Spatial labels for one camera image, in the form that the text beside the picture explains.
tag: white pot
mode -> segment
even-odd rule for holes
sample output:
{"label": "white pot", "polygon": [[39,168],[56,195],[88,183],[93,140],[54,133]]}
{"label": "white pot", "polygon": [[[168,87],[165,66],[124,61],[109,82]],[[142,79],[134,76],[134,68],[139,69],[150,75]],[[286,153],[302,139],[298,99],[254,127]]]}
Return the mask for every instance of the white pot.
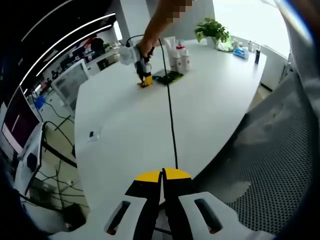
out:
{"label": "white pot", "polygon": [[213,41],[213,39],[212,39],[211,36],[207,36],[207,37],[206,37],[206,44],[207,44],[209,47],[213,48],[213,49],[216,48],[216,44],[215,44],[215,42]]}

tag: white table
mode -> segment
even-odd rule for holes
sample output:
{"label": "white table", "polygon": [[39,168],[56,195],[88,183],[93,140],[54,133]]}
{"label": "white table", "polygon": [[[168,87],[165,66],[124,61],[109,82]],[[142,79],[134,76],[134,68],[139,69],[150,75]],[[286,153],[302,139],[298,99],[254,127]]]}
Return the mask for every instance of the white table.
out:
{"label": "white table", "polygon": [[[205,42],[185,45],[191,71],[170,86],[170,93],[178,166],[195,177],[246,114],[267,58],[261,54],[256,65],[254,54],[245,60]],[[160,47],[150,63],[153,73],[164,68]],[[140,89],[139,81],[133,65],[116,63],[79,89],[75,152],[91,209],[123,195],[139,174],[175,167],[167,88],[154,82]],[[99,140],[88,142],[90,131],[100,128]]]}

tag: floor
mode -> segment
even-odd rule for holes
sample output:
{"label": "floor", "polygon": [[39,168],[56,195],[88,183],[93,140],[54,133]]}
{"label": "floor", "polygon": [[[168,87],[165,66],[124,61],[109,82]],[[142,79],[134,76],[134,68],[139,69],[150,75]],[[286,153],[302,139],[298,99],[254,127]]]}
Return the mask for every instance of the floor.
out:
{"label": "floor", "polygon": [[[257,106],[264,98],[266,98],[270,92],[266,90],[264,87],[260,86],[252,100],[252,103],[249,107],[249,111],[253,109],[255,106]],[[60,129],[63,131],[63,133],[70,139],[71,143],[74,143],[74,124],[71,121],[65,121],[61,126]],[[72,161],[76,162],[76,159],[72,155],[72,146],[70,143],[66,140],[66,138],[59,132],[59,130],[51,130],[48,128],[46,132],[46,138],[48,143],[57,149],[60,153],[65,155],[67,158],[69,158]],[[49,151],[46,151],[42,153],[42,159],[46,161],[51,166],[54,166],[55,169],[59,168],[59,158],[54,156]],[[69,164],[65,163],[64,161],[61,161],[60,171],[58,174],[58,180],[67,182],[68,184],[73,182],[73,187],[77,188],[79,190],[82,189],[81,181],[78,175],[78,171],[76,168],[70,166]],[[84,193],[82,191],[73,189],[71,187],[68,187],[65,183],[59,183],[60,193],[64,194],[64,196],[61,196],[63,202],[63,206],[69,206],[71,203],[77,203],[80,204],[83,214],[87,217],[90,209],[88,208],[88,203],[86,201],[86,198],[84,196],[65,196],[65,195],[83,195]],[[61,206],[61,201],[58,199],[52,199],[52,202],[57,205]]]}

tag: potted plant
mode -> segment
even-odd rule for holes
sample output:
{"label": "potted plant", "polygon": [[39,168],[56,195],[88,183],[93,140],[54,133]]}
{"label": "potted plant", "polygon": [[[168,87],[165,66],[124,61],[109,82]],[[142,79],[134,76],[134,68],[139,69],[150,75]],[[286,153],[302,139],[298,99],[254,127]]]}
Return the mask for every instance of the potted plant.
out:
{"label": "potted plant", "polygon": [[212,18],[206,17],[204,22],[199,22],[197,26],[198,28],[194,32],[198,43],[201,39],[206,38],[207,44],[215,48],[219,40],[225,43],[229,38],[229,32],[226,31],[226,28]]}

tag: computer monitor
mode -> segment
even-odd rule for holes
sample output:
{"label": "computer monitor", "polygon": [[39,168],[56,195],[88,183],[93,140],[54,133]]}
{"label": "computer monitor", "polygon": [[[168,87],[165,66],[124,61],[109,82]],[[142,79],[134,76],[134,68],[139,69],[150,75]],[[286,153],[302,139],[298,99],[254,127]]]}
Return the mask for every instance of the computer monitor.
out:
{"label": "computer monitor", "polygon": [[25,152],[39,123],[19,86],[10,100],[1,128],[2,134],[18,156]]}

